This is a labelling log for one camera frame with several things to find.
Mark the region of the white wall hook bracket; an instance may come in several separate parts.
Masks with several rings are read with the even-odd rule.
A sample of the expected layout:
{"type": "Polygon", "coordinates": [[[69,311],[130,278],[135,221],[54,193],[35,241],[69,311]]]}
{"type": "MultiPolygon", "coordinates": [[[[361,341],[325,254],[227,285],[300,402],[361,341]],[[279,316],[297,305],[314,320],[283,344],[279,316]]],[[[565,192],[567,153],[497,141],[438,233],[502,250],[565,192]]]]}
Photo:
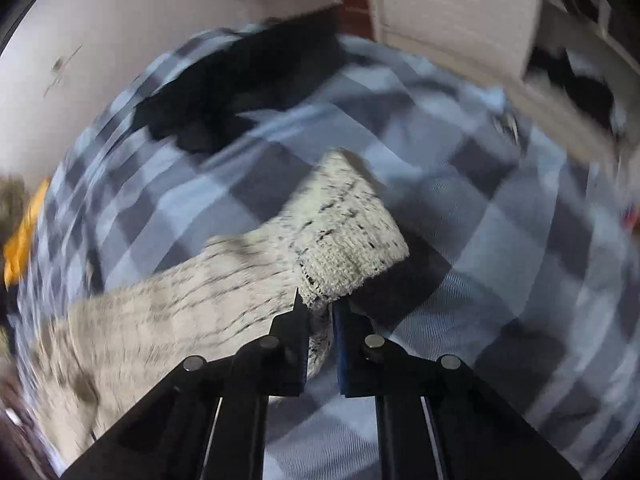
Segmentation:
{"type": "Polygon", "coordinates": [[[43,91],[43,97],[45,98],[52,89],[58,87],[65,75],[66,67],[70,64],[70,61],[78,55],[80,50],[82,49],[82,44],[80,44],[69,56],[61,56],[58,58],[51,68],[51,81],[47,85],[46,90],[43,91]]]}

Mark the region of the blue grey checkered bedsheet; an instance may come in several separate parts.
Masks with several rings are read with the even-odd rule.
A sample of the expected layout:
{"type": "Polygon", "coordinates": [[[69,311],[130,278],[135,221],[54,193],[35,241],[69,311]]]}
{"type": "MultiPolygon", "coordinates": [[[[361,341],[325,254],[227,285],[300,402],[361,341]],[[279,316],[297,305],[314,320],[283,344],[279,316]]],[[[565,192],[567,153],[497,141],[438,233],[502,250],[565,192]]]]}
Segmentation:
{"type": "Polygon", "coordinates": [[[608,179],[504,94],[426,58],[343,36],[346,64],[213,155],[131,129],[134,109],[247,28],[167,53],[56,168],[17,289],[18,369],[35,414],[32,347],[76,302],[145,281],[280,212],[330,151],[357,156],[409,255],[353,294],[421,358],[458,356],[585,479],[639,426],[639,255],[608,179]]]}

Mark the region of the black garment on bed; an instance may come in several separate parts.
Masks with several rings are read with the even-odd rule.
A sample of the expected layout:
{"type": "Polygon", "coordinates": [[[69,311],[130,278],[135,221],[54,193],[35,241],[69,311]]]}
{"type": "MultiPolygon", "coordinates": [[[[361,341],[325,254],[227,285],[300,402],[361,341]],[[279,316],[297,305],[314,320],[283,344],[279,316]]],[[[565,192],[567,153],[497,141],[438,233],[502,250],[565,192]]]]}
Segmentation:
{"type": "Polygon", "coordinates": [[[213,155],[254,127],[256,110],[285,112],[346,63],[331,9],[272,22],[186,68],[134,109],[131,129],[213,155]]]}

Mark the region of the cream plaid tweed shirt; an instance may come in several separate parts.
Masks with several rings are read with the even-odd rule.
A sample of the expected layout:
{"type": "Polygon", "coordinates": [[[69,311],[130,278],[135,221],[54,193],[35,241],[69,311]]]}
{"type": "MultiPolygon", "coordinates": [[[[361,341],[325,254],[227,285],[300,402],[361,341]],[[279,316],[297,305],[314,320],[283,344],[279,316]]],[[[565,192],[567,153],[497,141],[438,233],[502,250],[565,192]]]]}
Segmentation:
{"type": "Polygon", "coordinates": [[[273,218],[214,236],[193,258],[73,304],[32,347],[35,416],[71,464],[180,361],[216,360],[302,300],[307,372],[330,352],[329,306],[409,255],[359,158],[327,152],[273,218]]]}

